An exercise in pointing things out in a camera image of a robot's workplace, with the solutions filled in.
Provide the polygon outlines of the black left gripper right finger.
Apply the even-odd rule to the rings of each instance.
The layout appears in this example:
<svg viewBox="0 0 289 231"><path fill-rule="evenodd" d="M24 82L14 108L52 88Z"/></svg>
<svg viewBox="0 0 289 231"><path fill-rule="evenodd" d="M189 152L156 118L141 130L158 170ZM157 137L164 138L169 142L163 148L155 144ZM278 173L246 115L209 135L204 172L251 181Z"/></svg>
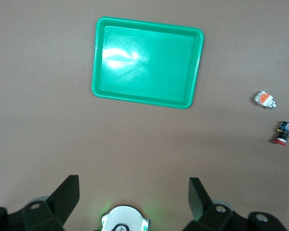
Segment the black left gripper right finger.
<svg viewBox="0 0 289 231"><path fill-rule="evenodd" d="M211 200L199 178L189 179L188 203L193 215L183 231L287 231L279 219L264 212L247 218Z"/></svg>

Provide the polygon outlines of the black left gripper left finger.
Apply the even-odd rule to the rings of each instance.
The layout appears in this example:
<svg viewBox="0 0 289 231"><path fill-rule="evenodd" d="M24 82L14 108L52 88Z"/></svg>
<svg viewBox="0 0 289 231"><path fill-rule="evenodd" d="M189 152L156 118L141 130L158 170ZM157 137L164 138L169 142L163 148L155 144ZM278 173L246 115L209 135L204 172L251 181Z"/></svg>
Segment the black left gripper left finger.
<svg viewBox="0 0 289 231"><path fill-rule="evenodd" d="M65 231L79 199L79 176L70 175L46 200L35 200L12 214L0 207L0 231Z"/></svg>

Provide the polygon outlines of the white button switch orange block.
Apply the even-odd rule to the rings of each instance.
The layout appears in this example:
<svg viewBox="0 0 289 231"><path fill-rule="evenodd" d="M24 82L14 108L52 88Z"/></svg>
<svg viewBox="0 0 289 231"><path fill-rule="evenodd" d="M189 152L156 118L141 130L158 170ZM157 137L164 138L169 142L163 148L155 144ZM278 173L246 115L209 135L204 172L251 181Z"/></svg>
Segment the white button switch orange block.
<svg viewBox="0 0 289 231"><path fill-rule="evenodd" d="M265 91L258 92L258 94L254 97L254 100L262 107L266 107L269 109L276 108L276 102L273 96Z"/></svg>

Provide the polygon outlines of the brown table mat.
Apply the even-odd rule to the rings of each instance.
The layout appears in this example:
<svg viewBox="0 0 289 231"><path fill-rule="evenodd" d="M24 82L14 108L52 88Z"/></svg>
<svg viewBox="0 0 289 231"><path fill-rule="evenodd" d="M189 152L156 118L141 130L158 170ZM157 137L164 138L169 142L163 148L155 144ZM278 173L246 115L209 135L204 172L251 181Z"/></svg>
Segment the brown table mat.
<svg viewBox="0 0 289 231"><path fill-rule="evenodd" d="M103 16L197 27L205 36L186 110L92 93ZM254 97L271 94L275 109ZM0 206L15 212L71 174L80 200L67 231L93 231L131 205L152 231L193 218L190 177L241 216L289 231L289 0L0 0Z"/></svg>

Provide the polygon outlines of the red push button black body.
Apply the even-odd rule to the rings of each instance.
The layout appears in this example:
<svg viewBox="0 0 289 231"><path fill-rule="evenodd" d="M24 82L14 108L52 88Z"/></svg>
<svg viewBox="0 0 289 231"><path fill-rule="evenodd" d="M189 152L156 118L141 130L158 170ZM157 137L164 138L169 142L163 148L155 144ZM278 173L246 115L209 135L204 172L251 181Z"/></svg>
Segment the red push button black body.
<svg viewBox="0 0 289 231"><path fill-rule="evenodd" d="M282 121L277 129L277 132L278 134L274 139L274 142L286 146L289 138L289 122Z"/></svg>

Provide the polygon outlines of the green plastic tray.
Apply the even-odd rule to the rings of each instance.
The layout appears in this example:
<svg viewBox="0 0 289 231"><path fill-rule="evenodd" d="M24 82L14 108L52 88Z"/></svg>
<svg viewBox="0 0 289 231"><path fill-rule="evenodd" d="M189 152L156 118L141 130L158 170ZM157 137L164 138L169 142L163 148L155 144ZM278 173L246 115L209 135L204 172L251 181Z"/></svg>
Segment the green plastic tray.
<svg viewBox="0 0 289 231"><path fill-rule="evenodd" d="M187 109L204 44L194 27L102 17L92 68L95 96Z"/></svg>

